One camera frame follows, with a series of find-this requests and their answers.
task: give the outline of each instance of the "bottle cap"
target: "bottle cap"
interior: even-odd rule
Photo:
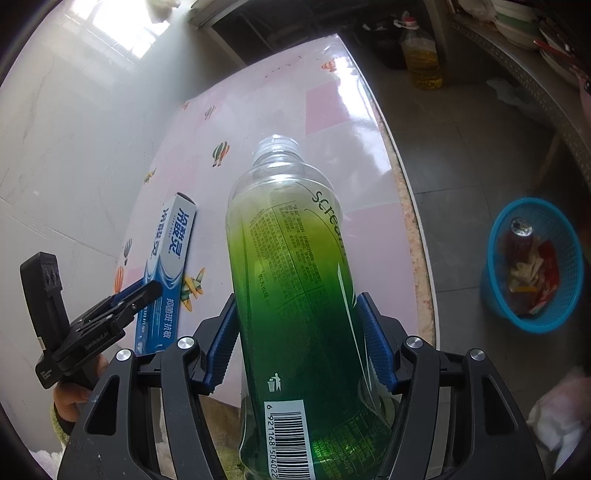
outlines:
[[[418,28],[417,20],[414,17],[407,17],[404,19],[404,24],[412,29]]]
[[[255,151],[252,153],[252,158],[256,164],[260,158],[266,157],[270,153],[278,152],[293,153],[301,157],[300,146],[293,138],[283,135],[271,135],[259,142]]]

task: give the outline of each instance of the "oil bottle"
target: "oil bottle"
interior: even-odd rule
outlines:
[[[443,85],[437,49],[431,36],[413,17],[404,19],[400,45],[413,85],[421,90],[435,90]]]

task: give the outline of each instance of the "human hand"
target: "human hand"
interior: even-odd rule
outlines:
[[[100,377],[109,366],[107,358],[100,354],[96,363],[96,374]],[[74,383],[59,382],[53,389],[53,403],[57,414],[65,421],[75,422],[80,417],[76,403],[85,403],[90,398],[91,390]]]

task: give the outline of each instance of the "metal shelf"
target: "metal shelf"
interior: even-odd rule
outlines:
[[[494,27],[466,15],[456,15],[452,26],[529,91],[572,152],[591,189],[591,129],[583,114],[579,92],[558,76],[539,52],[513,45]]]

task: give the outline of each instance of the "green liquid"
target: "green liquid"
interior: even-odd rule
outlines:
[[[260,184],[230,204],[249,395],[240,456],[251,478],[306,478],[269,468],[266,428],[279,414],[270,417],[265,402],[303,400],[312,478],[371,479],[382,461],[390,429],[372,402],[339,216],[333,193],[308,180]]]

